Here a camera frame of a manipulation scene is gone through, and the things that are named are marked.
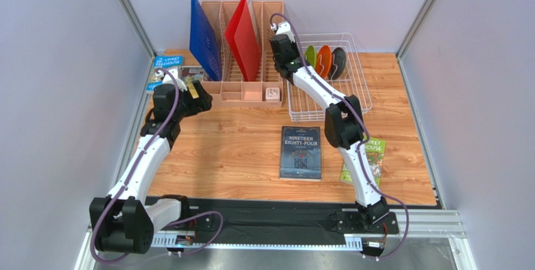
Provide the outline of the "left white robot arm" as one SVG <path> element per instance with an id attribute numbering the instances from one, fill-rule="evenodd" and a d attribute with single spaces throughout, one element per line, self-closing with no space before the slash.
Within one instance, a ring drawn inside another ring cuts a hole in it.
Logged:
<path id="1" fill-rule="evenodd" d="M 212 108 L 213 98 L 201 82 L 191 86 L 193 92 L 177 80 L 154 89 L 153 108 L 141 128 L 134 157 L 110 192 L 90 204 L 95 251 L 144 254 L 155 233 L 189 211 L 187 198 L 180 195 L 165 195 L 148 207 L 145 202 L 157 170 L 180 134 L 180 122 Z"/>

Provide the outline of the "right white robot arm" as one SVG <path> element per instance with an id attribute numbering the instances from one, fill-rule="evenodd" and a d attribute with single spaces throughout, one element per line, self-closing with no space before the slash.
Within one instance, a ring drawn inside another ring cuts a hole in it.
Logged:
<path id="1" fill-rule="evenodd" d="M 365 142 L 369 133 L 362 120 L 359 99 L 337 91 L 321 78 L 288 35 L 274 35 L 269 44 L 280 76 L 304 91 L 325 111 L 325 137 L 342 155 L 354 184 L 357 223 L 364 227 L 380 225 L 390 210 L 367 160 Z"/>

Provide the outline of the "green plate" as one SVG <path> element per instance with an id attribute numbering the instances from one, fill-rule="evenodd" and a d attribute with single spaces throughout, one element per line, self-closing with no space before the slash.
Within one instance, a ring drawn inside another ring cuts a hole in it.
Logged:
<path id="1" fill-rule="evenodd" d="M 309 45 L 305 51 L 305 60 L 315 68 L 317 60 L 317 51 L 313 45 Z"/>

